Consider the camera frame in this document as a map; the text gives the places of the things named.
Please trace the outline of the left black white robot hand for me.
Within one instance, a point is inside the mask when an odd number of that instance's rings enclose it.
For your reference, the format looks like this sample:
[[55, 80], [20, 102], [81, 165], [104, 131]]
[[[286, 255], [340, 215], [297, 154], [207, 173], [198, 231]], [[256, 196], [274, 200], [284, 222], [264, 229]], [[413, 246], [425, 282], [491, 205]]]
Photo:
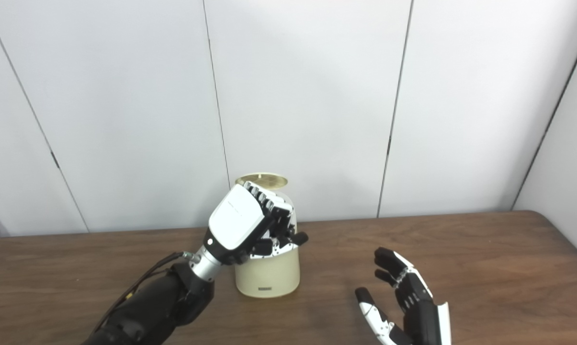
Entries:
[[235, 185], [209, 218], [207, 256], [218, 265], [242, 265], [294, 251], [308, 242], [288, 197], [256, 183]]

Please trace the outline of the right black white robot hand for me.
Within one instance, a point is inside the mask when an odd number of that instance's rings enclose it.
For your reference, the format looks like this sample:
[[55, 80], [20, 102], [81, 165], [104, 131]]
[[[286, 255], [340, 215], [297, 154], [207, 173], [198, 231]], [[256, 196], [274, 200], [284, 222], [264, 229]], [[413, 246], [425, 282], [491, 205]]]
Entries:
[[420, 272], [405, 257], [384, 247], [374, 251], [374, 276], [393, 288], [403, 312], [403, 326], [391, 321], [365, 287], [355, 290], [359, 309], [374, 336], [383, 345], [450, 345], [448, 303], [436, 304]]

